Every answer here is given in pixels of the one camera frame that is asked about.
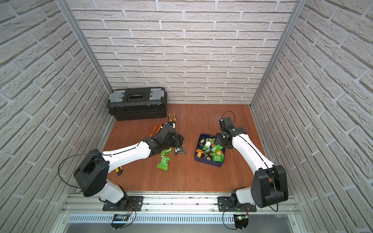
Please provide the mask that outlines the black silver cookie packet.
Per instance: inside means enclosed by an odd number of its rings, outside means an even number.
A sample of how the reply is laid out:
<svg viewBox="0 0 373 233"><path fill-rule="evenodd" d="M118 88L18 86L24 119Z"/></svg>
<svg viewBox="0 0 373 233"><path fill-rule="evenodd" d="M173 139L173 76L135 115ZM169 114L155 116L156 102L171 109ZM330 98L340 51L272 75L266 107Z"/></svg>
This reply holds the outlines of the black silver cookie packet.
<svg viewBox="0 0 373 233"><path fill-rule="evenodd" d="M177 154L186 154L186 151L183 146L175 147L175 155Z"/></svg>

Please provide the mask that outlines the dark blue storage box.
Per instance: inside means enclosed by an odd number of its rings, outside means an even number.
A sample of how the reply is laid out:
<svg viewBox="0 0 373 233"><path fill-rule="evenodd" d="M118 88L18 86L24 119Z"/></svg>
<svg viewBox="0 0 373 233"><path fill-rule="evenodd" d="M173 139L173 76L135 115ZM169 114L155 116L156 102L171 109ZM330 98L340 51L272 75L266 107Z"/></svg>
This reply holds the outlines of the dark blue storage box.
<svg viewBox="0 0 373 233"><path fill-rule="evenodd" d="M205 152L205 159L197 158L196 157L196 150L203 150ZM200 134L197 147L194 154L194 160L196 162L200 162L203 164L208 164L215 167L221 167L223 163L215 163L212 161L212 154L213 153L224 153L225 156L225 148L215 144L215 136L208 135L208 134Z"/></svg>

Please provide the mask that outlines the green cookie packet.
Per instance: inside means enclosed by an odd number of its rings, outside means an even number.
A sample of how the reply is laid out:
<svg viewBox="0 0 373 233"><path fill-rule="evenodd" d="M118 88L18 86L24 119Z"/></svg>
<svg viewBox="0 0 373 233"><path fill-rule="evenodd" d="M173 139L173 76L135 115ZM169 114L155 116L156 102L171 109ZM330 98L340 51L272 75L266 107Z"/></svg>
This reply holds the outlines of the green cookie packet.
<svg viewBox="0 0 373 233"><path fill-rule="evenodd" d="M164 156L164 155L161 155L161 161L159 164L157 164L157 168L158 169L161 169L161 170L165 170L167 171L168 168L169 168L169 161L170 161L170 157L167 157L167 156Z"/></svg>
<svg viewBox="0 0 373 233"><path fill-rule="evenodd" d="M161 156L166 156L167 154L171 154L172 153L172 148L169 148L168 150L163 150L161 152Z"/></svg>

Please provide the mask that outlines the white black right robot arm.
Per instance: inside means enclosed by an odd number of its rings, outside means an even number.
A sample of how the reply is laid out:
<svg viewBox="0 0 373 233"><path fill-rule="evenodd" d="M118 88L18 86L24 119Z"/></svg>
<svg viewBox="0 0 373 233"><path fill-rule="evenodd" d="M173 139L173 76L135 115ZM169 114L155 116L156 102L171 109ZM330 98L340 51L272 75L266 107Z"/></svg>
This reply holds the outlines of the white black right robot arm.
<svg viewBox="0 0 373 233"><path fill-rule="evenodd" d="M234 208L254 203L259 208L278 205L288 200L287 172L282 165L275 165L254 145L246 131L234 126L230 117L219 121L221 133L216 134L216 144L236 149L253 172L250 188L232 191Z"/></svg>

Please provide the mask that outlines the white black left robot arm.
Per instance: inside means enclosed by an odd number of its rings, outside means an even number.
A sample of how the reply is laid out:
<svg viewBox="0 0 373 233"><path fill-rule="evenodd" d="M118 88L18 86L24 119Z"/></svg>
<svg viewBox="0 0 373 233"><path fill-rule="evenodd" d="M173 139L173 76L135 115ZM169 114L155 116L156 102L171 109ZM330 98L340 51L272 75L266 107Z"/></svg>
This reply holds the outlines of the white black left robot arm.
<svg viewBox="0 0 373 233"><path fill-rule="evenodd" d="M74 172L74 178L85 197L96 196L111 204L127 199L123 189L107 179L115 169L137 160L161 154L175 148L176 153L185 153L184 138L171 126L134 145L111 151L91 150Z"/></svg>

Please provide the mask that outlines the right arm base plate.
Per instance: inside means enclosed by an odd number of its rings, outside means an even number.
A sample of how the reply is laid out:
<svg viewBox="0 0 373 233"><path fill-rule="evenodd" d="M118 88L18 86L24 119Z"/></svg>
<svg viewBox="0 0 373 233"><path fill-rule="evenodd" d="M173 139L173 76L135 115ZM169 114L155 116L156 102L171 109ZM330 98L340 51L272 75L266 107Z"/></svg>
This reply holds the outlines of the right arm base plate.
<svg viewBox="0 0 373 233"><path fill-rule="evenodd" d="M254 213L257 211L255 203L240 203L228 196L218 196L218 209L220 212L247 212Z"/></svg>

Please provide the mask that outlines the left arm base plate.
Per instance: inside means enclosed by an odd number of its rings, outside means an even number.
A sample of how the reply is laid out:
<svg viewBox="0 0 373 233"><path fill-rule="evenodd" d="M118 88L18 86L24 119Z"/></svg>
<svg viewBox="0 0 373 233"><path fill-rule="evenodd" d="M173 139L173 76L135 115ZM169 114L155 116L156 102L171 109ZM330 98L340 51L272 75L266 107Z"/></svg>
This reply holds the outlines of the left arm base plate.
<svg viewBox="0 0 373 233"><path fill-rule="evenodd" d="M118 203L114 204L109 201L103 201L103 211L117 211L124 212L134 209L141 211L144 197L143 196L125 196Z"/></svg>

